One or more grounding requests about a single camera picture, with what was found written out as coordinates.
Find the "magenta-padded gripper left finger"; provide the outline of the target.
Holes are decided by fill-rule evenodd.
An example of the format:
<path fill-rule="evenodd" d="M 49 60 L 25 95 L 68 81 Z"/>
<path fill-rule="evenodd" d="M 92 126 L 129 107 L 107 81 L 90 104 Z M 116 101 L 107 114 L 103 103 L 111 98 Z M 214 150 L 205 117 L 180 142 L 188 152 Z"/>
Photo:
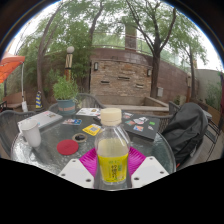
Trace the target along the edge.
<path fill-rule="evenodd" d="M 71 159 L 58 176 L 78 186 L 93 189 L 96 174 L 97 154 L 95 149 L 91 149 L 80 159 Z"/>

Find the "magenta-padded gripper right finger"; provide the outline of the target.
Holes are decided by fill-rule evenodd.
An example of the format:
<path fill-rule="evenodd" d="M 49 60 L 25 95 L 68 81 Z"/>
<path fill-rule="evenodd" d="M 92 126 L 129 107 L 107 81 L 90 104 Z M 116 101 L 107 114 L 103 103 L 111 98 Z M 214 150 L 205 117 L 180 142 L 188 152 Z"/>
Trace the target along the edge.
<path fill-rule="evenodd" d="M 154 156 L 146 157 L 133 147 L 129 151 L 128 171 L 132 188 L 143 187 L 168 175 Z"/>

